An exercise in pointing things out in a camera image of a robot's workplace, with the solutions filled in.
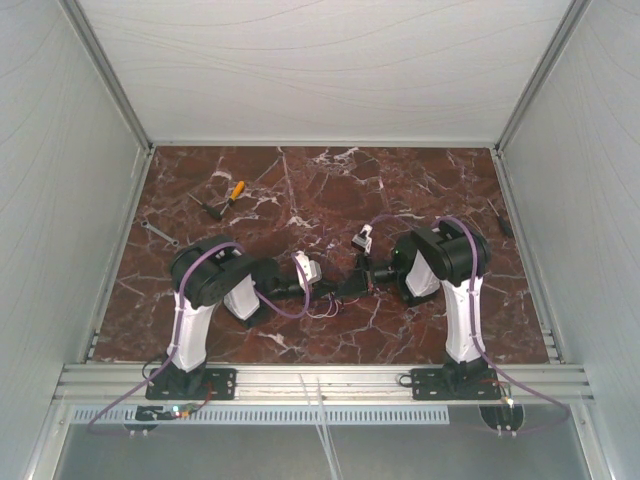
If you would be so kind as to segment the black tool at right edge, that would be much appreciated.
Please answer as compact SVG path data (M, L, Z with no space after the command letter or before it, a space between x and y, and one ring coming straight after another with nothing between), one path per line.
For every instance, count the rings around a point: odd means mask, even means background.
M496 220L498 222L498 225L500 227L500 230L502 231L502 233L507 237L507 238L514 238L514 232L513 229L510 225L510 223L507 221L507 219L497 210L497 208L494 206L494 204L488 200L489 206L491 207L493 213L495 214Z

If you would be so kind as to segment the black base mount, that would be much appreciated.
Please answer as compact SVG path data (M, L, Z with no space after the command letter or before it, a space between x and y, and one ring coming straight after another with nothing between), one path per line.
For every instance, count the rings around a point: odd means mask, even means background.
M409 388L412 399L417 401L497 401L502 398L495 370L482 359L413 368L400 374L397 382L401 387Z
M235 398L237 370L210 367L205 363L185 372L170 363L162 372L151 371L153 379L146 388L147 400L230 401Z

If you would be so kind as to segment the aluminium front rail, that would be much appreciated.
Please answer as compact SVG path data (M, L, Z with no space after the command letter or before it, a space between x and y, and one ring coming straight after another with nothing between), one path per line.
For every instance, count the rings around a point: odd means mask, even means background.
M397 378L409 365L236 365L237 405L303 405L316 393L329 405L409 405L411 390ZM563 364L502 365L509 376L563 403L591 403L583 367ZM135 363L66 365L53 399L108 404L142 381Z

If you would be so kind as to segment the small circuit board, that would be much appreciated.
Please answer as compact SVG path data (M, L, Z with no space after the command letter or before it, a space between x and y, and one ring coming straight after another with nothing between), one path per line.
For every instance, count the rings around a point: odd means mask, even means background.
M138 406L134 419L139 422L172 421L187 418L201 408L197 403Z

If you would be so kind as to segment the orange handled screwdriver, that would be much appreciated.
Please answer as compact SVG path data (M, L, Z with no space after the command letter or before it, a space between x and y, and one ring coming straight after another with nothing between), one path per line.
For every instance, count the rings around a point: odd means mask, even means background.
M226 211L235 203L238 197L243 193L243 191L245 190L245 186L246 186L246 183L244 181L239 181L234 187L231 194L226 199L223 206L220 208L212 207L209 204L206 204L200 201L191 193L188 194L188 197L191 200L195 201L201 207L201 209L205 211L211 218L217 221L221 221Z

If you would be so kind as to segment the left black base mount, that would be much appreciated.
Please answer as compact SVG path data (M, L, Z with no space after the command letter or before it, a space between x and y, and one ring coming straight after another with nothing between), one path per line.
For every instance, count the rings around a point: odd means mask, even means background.
M230 401L235 398L237 370L210 367L205 363L185 372L170 363L162 372L151 371L153 379L146 388L147 400Z

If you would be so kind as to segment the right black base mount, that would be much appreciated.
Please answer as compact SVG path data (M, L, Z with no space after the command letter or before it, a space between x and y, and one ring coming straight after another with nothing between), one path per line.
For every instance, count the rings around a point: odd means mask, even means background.
M409 388L412 399L417 401L497 401L502 398L495 370L482 359L413 368L400 374L397 382L401 387Z

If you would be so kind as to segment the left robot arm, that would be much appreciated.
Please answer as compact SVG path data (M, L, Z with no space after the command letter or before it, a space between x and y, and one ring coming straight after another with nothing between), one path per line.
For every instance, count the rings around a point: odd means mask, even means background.
M284 275L273 258L255 258L226 235L201 240L180 250L170 264L175 317L167 355L175 369L170 386L184 398L199 395L206 375L206 337L214 310L223 305L245 327L262 321L277 300L311 301L331 296L338 285L323 278L318 262L293 254L293 276Z

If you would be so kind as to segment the silver wrench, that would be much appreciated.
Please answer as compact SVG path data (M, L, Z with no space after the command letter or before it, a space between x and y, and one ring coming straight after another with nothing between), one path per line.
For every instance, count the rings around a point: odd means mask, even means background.
M174 247L177 247L180 242L171 237L170 235L166 234L165 232L163 232L162 230L160 230L159 228L155 227L154 225L152 225L151 223L149 223L148 221L144 220L141 222L141 226L145 229L147 229L148 231L152 232L153 234L159 236L160 238L164 239L166 242L168 242L169 244L171 244Z

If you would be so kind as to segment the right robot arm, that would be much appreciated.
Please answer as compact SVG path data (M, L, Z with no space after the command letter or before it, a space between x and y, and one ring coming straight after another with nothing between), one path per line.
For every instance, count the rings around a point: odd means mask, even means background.
M386 263L374 264L368 254L358 254L356 267L335 296L360 298L379 285L393 283L405 304L414 307L443 292L446 362L452 366L443 371L442 384L448 394L461 398L477 386L473 368L487 365L480 295L490 260L490 247L481 234L445 216L401 236Z

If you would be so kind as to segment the white zip ties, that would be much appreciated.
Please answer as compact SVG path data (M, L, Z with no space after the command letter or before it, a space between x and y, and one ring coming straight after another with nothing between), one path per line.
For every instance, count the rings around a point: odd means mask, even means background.
M319 381L316 381L315 402L317 406L317 413L315 414L315 427L329 466L330 478L332 480L343 480L344 476L337 455L335 443L330 431L328 415L325 408L324 397Z

